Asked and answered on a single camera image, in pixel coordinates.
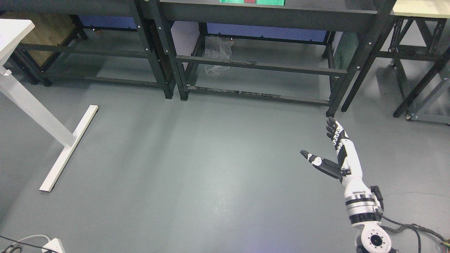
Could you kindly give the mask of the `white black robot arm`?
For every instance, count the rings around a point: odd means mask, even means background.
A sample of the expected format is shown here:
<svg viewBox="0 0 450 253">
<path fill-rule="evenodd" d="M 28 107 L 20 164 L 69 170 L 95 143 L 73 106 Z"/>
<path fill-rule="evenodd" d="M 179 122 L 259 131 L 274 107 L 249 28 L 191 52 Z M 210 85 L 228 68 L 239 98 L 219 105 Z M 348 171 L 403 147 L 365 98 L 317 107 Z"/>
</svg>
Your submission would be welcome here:
<svg viewBox="0 0 450 253">
<path fill-rule="evenodd" d="M 381 227 L 384 211 L 383 197 L 378 186 L 370 186 L 371 193 L 356 192 L 346 197 L 346 208 L 353 228 L 357 253 L 398 253 L 392 247 L 388 233 Z"/>
</svg>

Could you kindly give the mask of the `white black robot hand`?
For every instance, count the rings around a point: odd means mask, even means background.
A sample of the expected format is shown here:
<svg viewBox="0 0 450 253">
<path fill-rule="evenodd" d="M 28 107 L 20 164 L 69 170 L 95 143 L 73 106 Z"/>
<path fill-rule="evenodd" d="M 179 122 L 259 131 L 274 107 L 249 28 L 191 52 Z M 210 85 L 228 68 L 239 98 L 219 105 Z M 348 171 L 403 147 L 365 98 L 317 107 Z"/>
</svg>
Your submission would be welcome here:
<svg viewBox="0 0 450 253">
<path fill-rule="evenodd" d="M 317 170 L 339 179 L 345 188 L 345 198 L 357 194 L 370 197 L 371 190 L 362 180 L 363 173 L 355 145 L 344 127 L 334 117 L 329 117 L 326 130 L 336 151 L 337 162 L 316 156 L 306 150 L 301 150 L 301 155 Z"/>
</svg>

